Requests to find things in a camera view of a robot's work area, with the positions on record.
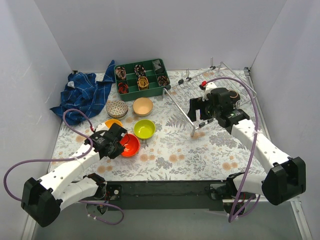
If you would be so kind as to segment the yellow bowl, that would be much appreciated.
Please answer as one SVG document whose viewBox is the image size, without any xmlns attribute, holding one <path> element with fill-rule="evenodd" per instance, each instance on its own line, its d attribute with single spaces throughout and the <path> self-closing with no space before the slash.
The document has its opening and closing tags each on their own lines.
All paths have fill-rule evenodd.
<svg viewBox="0 0 320 240">
<path fill-rule="evenodd" d="M 113 124 L 117 124 L 119 125 L 120 127 L 123 126 L 122 122 L 119 121 L 118 119 L 108 119 L 107 121 L 104 122 L 105 125 L 110 128 Z"/>
</svg>

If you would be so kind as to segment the orange bowl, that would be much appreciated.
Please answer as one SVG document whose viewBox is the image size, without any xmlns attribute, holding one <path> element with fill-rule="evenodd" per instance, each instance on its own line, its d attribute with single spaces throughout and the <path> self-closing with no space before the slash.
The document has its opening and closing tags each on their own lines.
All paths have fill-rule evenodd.
<svg viewBox="0 0 320 240">
<path fill-rule="evenodd" d="M 123 152 L 121 155 L 123 157 L 133 157 L 135 156 L 139 150 L 140 150 L 140 141 L 139 139 L 130 133 L 127 133 L 122 140 L 120 141 L 120 144 L 124 147 Z"/>
</svg>

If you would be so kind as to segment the brown patterned white bowl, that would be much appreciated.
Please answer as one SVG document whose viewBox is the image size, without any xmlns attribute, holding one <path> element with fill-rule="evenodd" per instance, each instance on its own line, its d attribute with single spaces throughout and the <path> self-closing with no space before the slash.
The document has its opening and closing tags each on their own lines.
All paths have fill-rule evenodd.
<svg viewBox="0 0 320 240">
<path fill-rule="evenodd" d="M 105 108 L 107 114 L 114 119 L 120 119 L 124 117 L 129 110 L 128 105 L 122 100 L 108 101 Z"/>
</svg>

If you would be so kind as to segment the lime green bowl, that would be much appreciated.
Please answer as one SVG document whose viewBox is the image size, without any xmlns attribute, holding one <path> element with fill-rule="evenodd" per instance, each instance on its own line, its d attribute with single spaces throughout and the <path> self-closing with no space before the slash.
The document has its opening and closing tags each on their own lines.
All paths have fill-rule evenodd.
<svg viewBox="0 0 320 240">
<path fill-rule="evenodd" d="M 141 119 L 134 125 L 133 132 L 139 139 L 148 140 L 156 132 L 156 126 L 149 119 Z"/>
</svg>

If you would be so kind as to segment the beige bowl with drawing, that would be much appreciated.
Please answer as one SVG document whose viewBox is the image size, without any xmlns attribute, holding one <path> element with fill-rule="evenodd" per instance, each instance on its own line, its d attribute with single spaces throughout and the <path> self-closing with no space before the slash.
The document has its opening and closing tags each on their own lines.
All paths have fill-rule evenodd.
<svg viewBox="0 0 320 240">
<path fill-rule="evenodd" d="M 146 97 L 137 98 L 132 105 L 133 111 L 140 117 L 148 116 L 153 109 L 153 102 Z"/>
</svg>

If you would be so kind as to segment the black brown bowl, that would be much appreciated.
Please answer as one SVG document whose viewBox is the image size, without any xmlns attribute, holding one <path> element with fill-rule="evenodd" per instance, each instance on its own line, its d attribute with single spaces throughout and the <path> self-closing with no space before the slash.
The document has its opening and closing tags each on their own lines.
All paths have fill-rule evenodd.
<svg viewBox="0 0 320 240">
<path fill-rule="evenodd" d="M 234 104 L 234 105 L 237 105 L 238 102 L 241 100 L 241 96 L 239 95 L 239 93 L 235 90 L 229 90 L 229 97 L 231 99 L 231 102 Z"/>
</svg>

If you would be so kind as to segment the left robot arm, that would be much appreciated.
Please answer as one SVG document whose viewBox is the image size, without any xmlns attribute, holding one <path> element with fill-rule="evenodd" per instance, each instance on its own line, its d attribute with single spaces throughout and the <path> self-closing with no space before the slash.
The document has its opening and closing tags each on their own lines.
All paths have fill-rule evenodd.
<svg viewBox="0 0 320 240">
<path fill-rule="evenodd" d="M 78 182 L 74 179 L 103 157 L 114 159 L 121 155 L 125 149 L 121 140 L 127 132 L 116 123 L 110 128 L 100 124 L 69 161 L 39 179 L 31 177 L 24 183 L 21 207 L 41 227 L 47 227 L 63 209 L 80 200 L 104 199 L 107 182 L 103 177 L 92 173 Z"/>
</svg>

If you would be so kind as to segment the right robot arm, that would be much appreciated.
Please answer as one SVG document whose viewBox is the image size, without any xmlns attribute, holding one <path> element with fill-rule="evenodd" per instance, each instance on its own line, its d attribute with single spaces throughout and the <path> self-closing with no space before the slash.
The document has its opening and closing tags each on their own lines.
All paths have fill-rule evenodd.
<svg viewBox="0 0 320 240">
<path fill-rule="evenodd" d="M 192 122 L 200 112 L 201 120 L 216 119 L 229 134 L 238 139 L 263 166 L 266 177 L 245 176 L 243 172 L 226 179 L 226 192 L 232 199 L 243 193 L 264 196 L 277 206 L 306 191 L 306 164 L 300 157 L 292 158 L 277 148 L 242 109 L 235 108 L 237 100 L 224 87 L 207 89 L 206 96 L 191 98 L 187 116 Z"/>
</svg>

